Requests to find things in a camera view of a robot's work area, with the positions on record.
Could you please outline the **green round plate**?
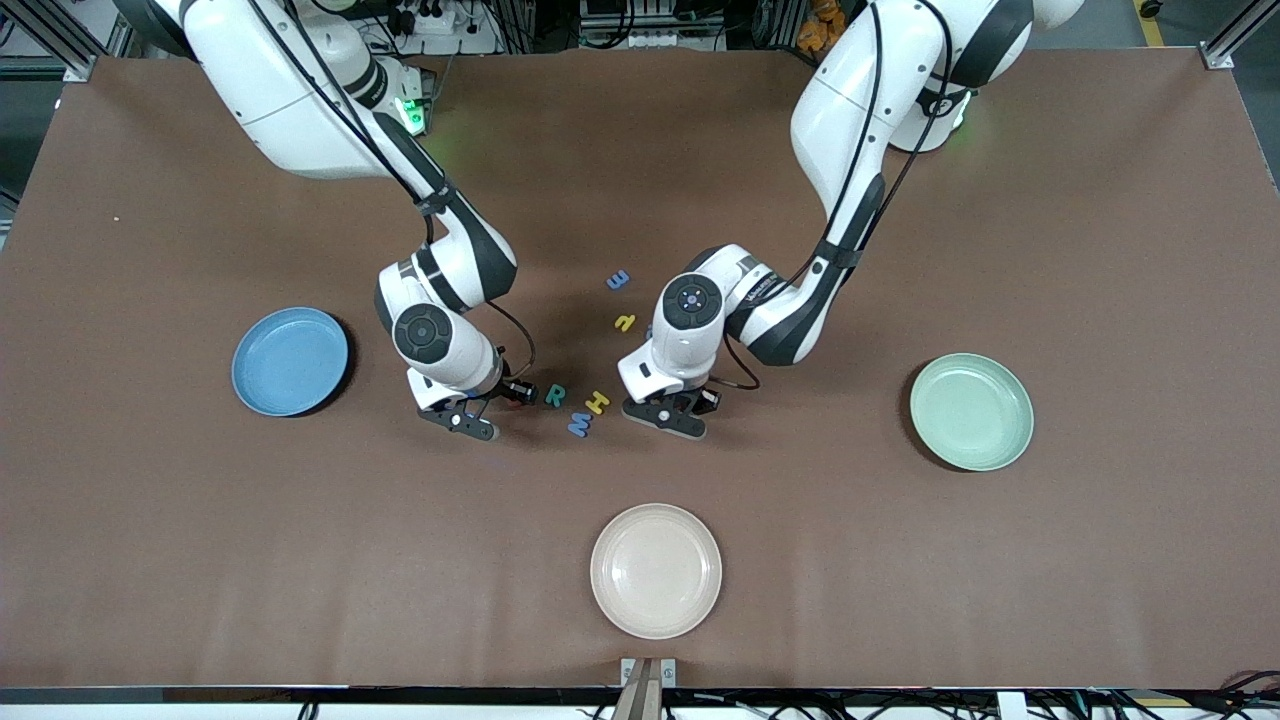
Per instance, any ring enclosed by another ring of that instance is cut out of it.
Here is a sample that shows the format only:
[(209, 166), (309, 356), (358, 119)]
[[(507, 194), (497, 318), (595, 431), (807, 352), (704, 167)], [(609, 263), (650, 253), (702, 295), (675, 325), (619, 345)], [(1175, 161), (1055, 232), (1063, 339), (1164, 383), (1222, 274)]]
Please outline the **green round plate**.
[(979, 354), (947, 354), (911, 383), (915, 433), (941, 461), (964, 471), (996, 471), (1029, 448), (1036, 414), (1020, 379)]

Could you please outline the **brown table cover sheet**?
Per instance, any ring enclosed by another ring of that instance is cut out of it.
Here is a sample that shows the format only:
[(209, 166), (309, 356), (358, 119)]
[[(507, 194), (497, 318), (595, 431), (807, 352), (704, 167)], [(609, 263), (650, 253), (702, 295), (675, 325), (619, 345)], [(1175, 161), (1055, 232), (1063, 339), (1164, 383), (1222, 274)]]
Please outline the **brown table cover sheet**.
[[(621, 416), (662, 286), (737, 242), (790, 273), (824, 225), (773, 53), (457, 61), (428, 138), (515, 246), (504, 305), (563, 407), (417, 418), (372, 309), (425, 229), (384, 179), (308, 182), (200, 68), (69, 86), (0, 252), (0, 683), (1216, 687), (1280, 669), (1280, 195), (1233, 78), (1192, 50), (1029, 51), (920, 158), (808, 359), (686, 441)], [(631, 281), (612, 291), (617, 270)], [(346, 329), (320, 409), (230, 386), (284, 307)], [(627, 333), (614, 319), (635, 314)], [(1012, 372), (1029, 448), (964, 471), (916, 373)], [(600, 391), (589, 437), (567, 430)], [(724, 561), (645, 641), (590, 583), (622, 511)]]

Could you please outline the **beige round plate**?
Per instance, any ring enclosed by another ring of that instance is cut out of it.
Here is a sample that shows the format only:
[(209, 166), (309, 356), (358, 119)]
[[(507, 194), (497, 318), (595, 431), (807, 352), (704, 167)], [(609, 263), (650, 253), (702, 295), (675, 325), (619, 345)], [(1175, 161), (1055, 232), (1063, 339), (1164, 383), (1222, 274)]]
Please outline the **beige round plate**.
[(645, 641), (696, 629), (717, 605), (723, 573), (721, 547), (707, 524), (671, 503), (644, 503), (614, 516), (590, 559), (600, 611)]

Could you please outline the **aluminium frame profile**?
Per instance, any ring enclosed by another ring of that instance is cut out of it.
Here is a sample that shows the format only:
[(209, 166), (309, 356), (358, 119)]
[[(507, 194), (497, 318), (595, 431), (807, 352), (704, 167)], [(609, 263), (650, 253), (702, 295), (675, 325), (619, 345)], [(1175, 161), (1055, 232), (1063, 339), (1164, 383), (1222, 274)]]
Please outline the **aluminium frame profile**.
[(0, 81), (86, 82), (131, 42), (114, 0), (0, 0)]
[(1247, 0), (1210, 38), (1199, 42), (1199, 55), (1208, 70), (1231, 69), (1233, 54), (1280, 12), (1280, 0)]

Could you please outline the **metal bracket on table edge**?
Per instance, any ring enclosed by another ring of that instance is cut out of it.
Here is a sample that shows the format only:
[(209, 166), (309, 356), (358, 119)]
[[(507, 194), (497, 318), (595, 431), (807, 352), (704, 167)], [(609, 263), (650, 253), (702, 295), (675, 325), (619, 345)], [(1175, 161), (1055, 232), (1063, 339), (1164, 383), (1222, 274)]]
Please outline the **metal bracket on table edge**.
[(675, 659), (622, 659), (621, 691), (609, 720), (669, 720), (664, 692), (677, 685)]

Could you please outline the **blue round plate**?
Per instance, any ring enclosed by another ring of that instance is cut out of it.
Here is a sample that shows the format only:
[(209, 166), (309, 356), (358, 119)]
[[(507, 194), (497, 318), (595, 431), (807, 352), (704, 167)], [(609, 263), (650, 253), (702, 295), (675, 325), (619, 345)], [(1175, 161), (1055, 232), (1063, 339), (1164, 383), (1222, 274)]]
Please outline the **blue round plate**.
[(344, 327), (316, 307), (284, 307), (256, 322), (230, 360), (238, 400), (264, 416), (300, 416), (343, 386), (351, 347)]

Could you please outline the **narrow white power strip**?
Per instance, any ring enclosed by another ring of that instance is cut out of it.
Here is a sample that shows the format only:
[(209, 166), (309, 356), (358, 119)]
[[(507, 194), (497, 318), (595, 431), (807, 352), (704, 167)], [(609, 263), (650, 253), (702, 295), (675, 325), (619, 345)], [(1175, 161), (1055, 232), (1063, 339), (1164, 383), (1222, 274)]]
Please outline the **narrow white power strip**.
[(696, 51), (714, 53), (724, 40), (722, 28), (650, 28), (631, 31), (623, 46), (626, 49), (685, 47)]

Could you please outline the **white power strip with plugs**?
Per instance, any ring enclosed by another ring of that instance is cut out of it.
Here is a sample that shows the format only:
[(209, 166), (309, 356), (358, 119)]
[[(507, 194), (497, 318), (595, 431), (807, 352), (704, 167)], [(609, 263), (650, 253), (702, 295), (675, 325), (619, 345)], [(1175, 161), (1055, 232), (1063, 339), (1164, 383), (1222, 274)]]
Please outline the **white power strip with plugs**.
[(506, 49), (483, 0), (397, 0), (387, 27), (406, 55), (492, 55)]

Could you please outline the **orange items pile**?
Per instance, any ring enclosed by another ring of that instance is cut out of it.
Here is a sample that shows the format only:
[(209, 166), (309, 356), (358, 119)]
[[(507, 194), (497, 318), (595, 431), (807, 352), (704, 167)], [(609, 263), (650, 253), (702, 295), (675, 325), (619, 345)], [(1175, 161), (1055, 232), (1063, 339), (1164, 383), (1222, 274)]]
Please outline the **orange items pile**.
[(842, 37), (847, 22), (844, 0), (808, 0), (796, 49), (813, 58), (826, 55)]

